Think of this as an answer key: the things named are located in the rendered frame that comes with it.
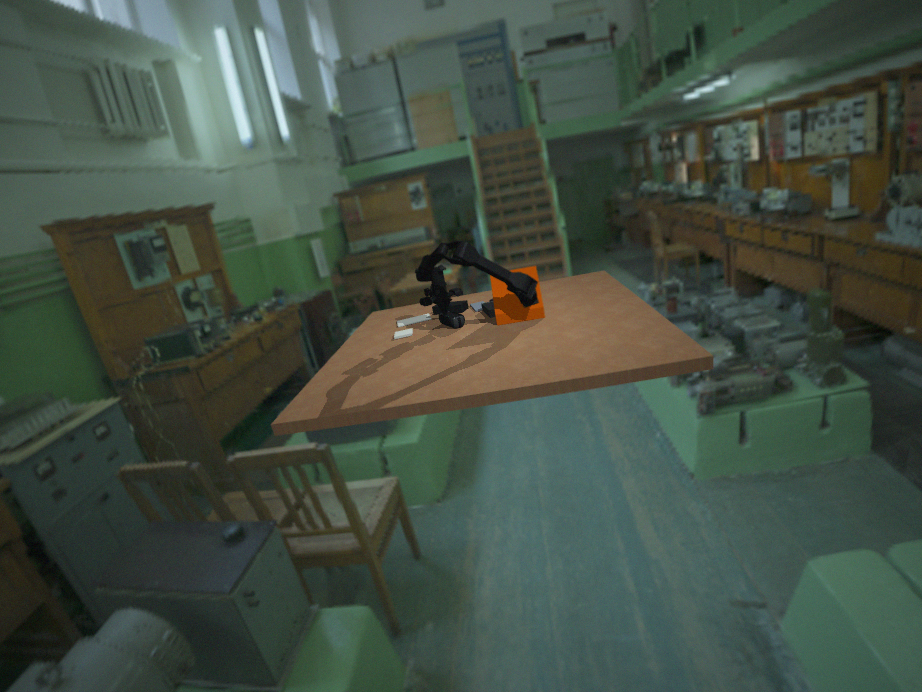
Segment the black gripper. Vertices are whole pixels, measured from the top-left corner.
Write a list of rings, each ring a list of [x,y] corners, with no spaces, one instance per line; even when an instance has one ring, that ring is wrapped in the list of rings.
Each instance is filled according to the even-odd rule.
[[[454,289],[450,289],[449,292],[447,292],[447,289],[446,289],[447,283],[445,282],[445,280],[432,283],[431,285],[433,287],[434,297],[427,296],[427,297],[420,298],[420,305],[429,306],[429,305],[432,305],[433,303],[437,304],[437,306],[440,308],[443,315],[445,316],[447,315],[448,307],[449,307],[450,301],[452,300],[450,296],[453,296],[453,295],[461,296],[463,295],[463,291],[460,288],[454,288]]]

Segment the dark grey controller unit with white label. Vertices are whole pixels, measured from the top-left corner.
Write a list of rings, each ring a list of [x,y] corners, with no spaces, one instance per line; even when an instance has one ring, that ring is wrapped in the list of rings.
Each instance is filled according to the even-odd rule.
[[[447,315],[445,316],[443,315],[443,313],[439,314],[439,321],[446,326],[457,329],[457,328],[463,327],[465,323],[465,318],[462,314],[452,312],[452,311],[447,311]]]

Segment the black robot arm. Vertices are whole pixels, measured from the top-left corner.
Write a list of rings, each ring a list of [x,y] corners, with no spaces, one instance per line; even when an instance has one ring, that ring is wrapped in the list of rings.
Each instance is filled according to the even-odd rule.
[[[452,257],[448,257],[448,250],[455,249]],[[524,308],[539,303],[537,295],[537,280],[527,273],[512,272],[501,265],[480,256],[476,248],[465,241],[453,241],[450,243],[441,243],[439,247],[429,256],[423,257],[418,268],[415,269],[418,281],[431,281],[432,283],[445,280],[443,270],[445,266],[438,265],[434,267],[442,258],[447,259],[450,263],[461,264],[463,266],[474,266],[491,276],[505,282],[507,289],[520,299]]]

